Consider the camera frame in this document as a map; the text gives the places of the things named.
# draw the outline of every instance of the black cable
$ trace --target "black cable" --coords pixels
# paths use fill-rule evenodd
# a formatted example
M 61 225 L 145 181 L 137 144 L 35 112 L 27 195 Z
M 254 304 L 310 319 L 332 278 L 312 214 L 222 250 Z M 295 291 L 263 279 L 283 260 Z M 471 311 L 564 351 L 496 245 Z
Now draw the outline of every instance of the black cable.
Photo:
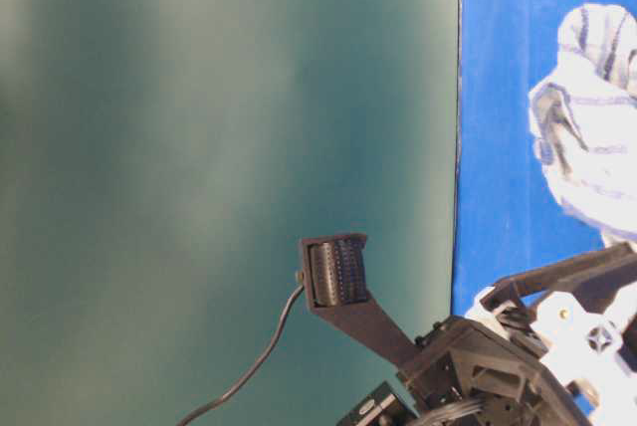
M 209 403 L 199 406 L 197 409 L 195 409 L 194 411 L 189 413 L 187 416 L 185 416 L 181 421 L 179 421 L 177 423 L 177 426 L 186 426 L 187 424 L 190 424 L 190 422 L 197 419 L 202 414 L 205 414 L 211 409 L 215 409 L 217 406 L 220 406 L 221 404 L 225 403 L 232 396 L 234 396 L 234 394 L 237 391 L 239 391 L 244 384 L 246 384 L 246 382 L 252 377 L 253 374 L 255 374 L 257 369 L 259 369 L 259 366 L 263 364 L 263 362 L 268 358 L 268 356 L 270 355 L 274 347 L 277 345 L 277 341 L 279 341 L 279 338 L 281 337 L 281 333 L 283 332 L 283 327 L 286 325 L 286 320 L 288 319 L 288 314 L 290 313 L 290 309 L 292 308 L 292 305 L 294 304 L 296 299 L 299 297 L 299 295 L 303 292 L 303 288 L 304 288 L 303 285 L 299 285 L 288 298 L 288 301 L 286 302 L 286 305 L 284 306 L 283 311 L 281 312 L 281 316 L 279 317 L 279 324 L 277 325 L 275 334 L 272 336 L 272 339 L 270 340 L 270 344 L 268 344 L 268 347 L 257 358 L 257 360 L 255 361 L 255 364 L 253 364 L 252 367 L 248 371 L 246 371 L 244 375 L 241 376 L 237 380 L 237 382 L 230 387 L 228 391 L 223 393 L 218 398 L 213 399 Z
M 482 411 L 484 404 L 485 401 L 482 398 L 465 399 L 449 403 L 445 406 L 426 412 L 418 419 L 414 419 L 410 422 L 408 426 L 433 426 L 435 424 L 441 424 L 446 421 L 469 416 L 470 414 Z

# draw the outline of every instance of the blue backdrop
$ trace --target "blue backdrop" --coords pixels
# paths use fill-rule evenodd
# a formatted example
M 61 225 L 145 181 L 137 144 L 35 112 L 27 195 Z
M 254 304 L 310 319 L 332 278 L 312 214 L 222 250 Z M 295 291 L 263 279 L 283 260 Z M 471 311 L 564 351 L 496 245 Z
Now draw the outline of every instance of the blue backdrop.
M 602 247 L 550 196 L 527 118 L 527 93 L 555 65 L 557 28 L 585 2 L 637 12 L 637 0 L 462 1 L 454 313 L 499 277 Z

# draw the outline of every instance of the green wall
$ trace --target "green wall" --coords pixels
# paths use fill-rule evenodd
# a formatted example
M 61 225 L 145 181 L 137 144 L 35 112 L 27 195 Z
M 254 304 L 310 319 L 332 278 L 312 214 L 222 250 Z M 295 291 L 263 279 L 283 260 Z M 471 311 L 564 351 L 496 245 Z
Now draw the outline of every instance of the green wall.
M 457 0 L 0 0 L 0 422 L 171 425 L 267 343 L 301 237 L 449 310 Z M 330 425 L 393 369 L 306 310 L 197 424 Z

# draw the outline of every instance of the black roller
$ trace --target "black roller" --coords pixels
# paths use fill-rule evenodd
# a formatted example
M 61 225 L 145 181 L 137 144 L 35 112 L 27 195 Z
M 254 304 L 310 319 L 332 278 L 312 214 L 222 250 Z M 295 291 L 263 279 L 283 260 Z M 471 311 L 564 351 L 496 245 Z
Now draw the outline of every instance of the black roller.
M 364 241 L 339 238 L 310 246 L 315 301 L 321 307 L 366 302 Z

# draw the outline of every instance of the gray wall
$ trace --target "gray wall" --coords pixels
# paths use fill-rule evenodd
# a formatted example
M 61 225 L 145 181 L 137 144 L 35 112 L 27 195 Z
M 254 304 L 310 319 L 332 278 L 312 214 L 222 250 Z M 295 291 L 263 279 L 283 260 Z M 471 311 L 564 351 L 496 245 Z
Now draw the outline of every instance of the gray wall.
M 0 0 L 0 421 L 173 424 L 265 346 L 301 237 L 366 232 L 406 332 L 444 317 L 456 25 L 456 0 Z M 300 303 L 200 422 L 334 424 L 392 375 Z

